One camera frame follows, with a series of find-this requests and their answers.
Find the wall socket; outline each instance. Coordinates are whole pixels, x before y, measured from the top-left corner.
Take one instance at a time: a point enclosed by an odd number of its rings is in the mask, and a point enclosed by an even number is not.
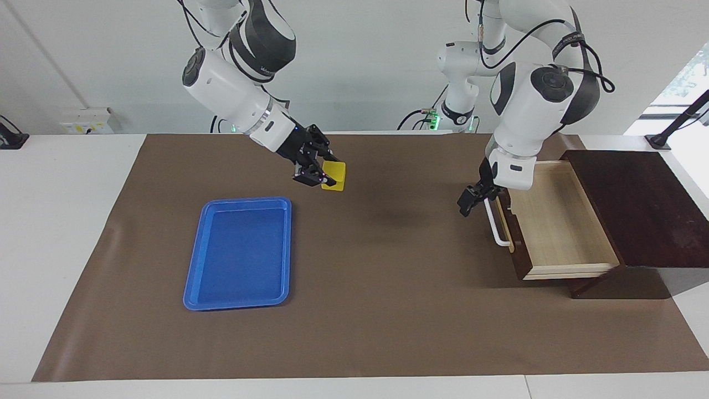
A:
[[[118,127],[108,108],[64,108],[60,121],[66,134],[113,134]]]

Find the black stand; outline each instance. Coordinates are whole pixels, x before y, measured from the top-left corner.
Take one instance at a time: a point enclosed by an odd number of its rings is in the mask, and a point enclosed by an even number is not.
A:
[[[667,145],[667,139],[677,131],[682,125],[684,125],[685,122],[687,122],[694,114],[696,114],[701,107],[704,106],[704,104],[709,102],[709,90],[704,92],[704,94],[700,95],[697,101],[692,103],[692,105],[687,107],[687,110],[683,112],[680,116],[677,116],[677,119],[674,120],[669,126],[667,126],[667,129],[664,129],[662,133],[656,134],[656,135],[647,135],[645,136],[645,140],[647,140],[648,143],[650,143],[650,146],[653,147],[656,150],[671,150],[671,148]]]
[[[29,137],[26,133],[13,133],[0,124],[0,150],[19,150]]]

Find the window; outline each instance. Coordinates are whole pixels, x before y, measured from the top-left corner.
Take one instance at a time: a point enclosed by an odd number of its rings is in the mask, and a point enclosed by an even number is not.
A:
[[[709,89],[709,43],[650,104],[641,119],[674,119]]]

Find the drawer handle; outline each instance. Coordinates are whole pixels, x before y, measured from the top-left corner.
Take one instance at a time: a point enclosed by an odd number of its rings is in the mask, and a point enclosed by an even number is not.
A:
[[[488,212],[488,220],[490,221],[490,227],[492,228],[492,235],[495,237],[495,242],[499,246],[510,246],[512,243],[509,241],[502,241],[500,238],[500,233],[497,230],[497,224],[495,224],[495,218],[492,215],[492,208],[490,208],[490,200],[485,199],[485,210]]]

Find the white wall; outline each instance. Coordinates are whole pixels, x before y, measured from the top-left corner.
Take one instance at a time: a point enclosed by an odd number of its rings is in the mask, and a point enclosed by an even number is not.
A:
[[[430,106],[445,85],[438,48],[472,40],[462,0],[274,3],[298,35],[298,54],[269,89],[293,100],[302,124],[328,131],[393,129]],[[704,1],[570,3],[618,91],[569,133],[622,134],[709,40]],[[205,131],[211,115],[180,82],[194,47],[176,1],[0,0],[0,112],[33,133],[60,131],[57,108],[82,102],[111,107],[125,133]],[[548,53],[530,40],[518,58],[547,62]],[[478,113],[490,131],[497,116],[485,98]]]

